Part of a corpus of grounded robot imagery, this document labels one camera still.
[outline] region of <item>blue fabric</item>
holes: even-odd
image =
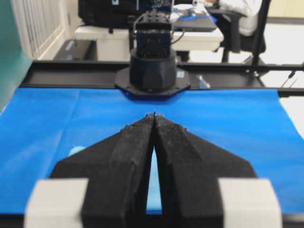
[[[153,112],[248,159],[271,179],[284,213],[304,212],[304,141],[276,90],[184,91],[152,101],[120,90],[20,88],[0,115],[0,214],[23,213],[35,181],[73,148]],[[157,194],[149,190],[158,203],[148,211],[161,210]]]

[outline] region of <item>black chair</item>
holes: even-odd
[[[228,62],[230,51],[239,53],[242,50],[252,53],[252,56],[245,61],[246,64],[258,65],[259,54],[266,51],[264,30],[266,26],[270,2],[271,0],[263,0],[258,15],[257,29],[255,33],[250,37],[243,36],[239,33],[239,20],[242,17],[245,17],[243,14],[215,8],[207,9],[208,12],[213,16],[226,15],[231,20],[230,45],[228,47],[225,47],[224,42],[221,43],[221,47],[224,47],[222,62]]]

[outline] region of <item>white table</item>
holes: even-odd
[[[173,40],[178,39],[181,32],[175,32]],[[97,57],[99,61],[129,61],[129,31],[127,29],[114,29],[109,34],[109,29],[94,26],[82,26],[75,31],[76,39],[96,40]],[[189,50],[216,50],[224,36],[217,28],[213,32],[186,32],[183,38],[172,47],[178,51]]]

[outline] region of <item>cable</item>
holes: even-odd
[[[286,81],[283,83],[283,85],[282,85],[281,88],[283,88],[283,87],[285,86],[285,84],[286,84],[293,76],[295,76],[295,71],[292,71],[292,72],[290,73],[290,75],[288,76],[288,78],[286,79]]]
[[[291,87],[297,82],[297,80],[298,80],[299,78],[300,78],[300,77],[298,77],[298,78],[290,85],[289,88],[291,88]]]
[[[181,40],[181,38],[185,35],[185,30],[182,30],[182,35],[174,42],[170,43],[170,45],[175,44],[176,42],[179,42]]]

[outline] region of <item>black bag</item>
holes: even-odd
[[[118,6],[112,5],[112,0],[78,0],[78,14],[86,25],[128,29],[128,16],[142,13],[136,10],[136,0],[119,0]]]

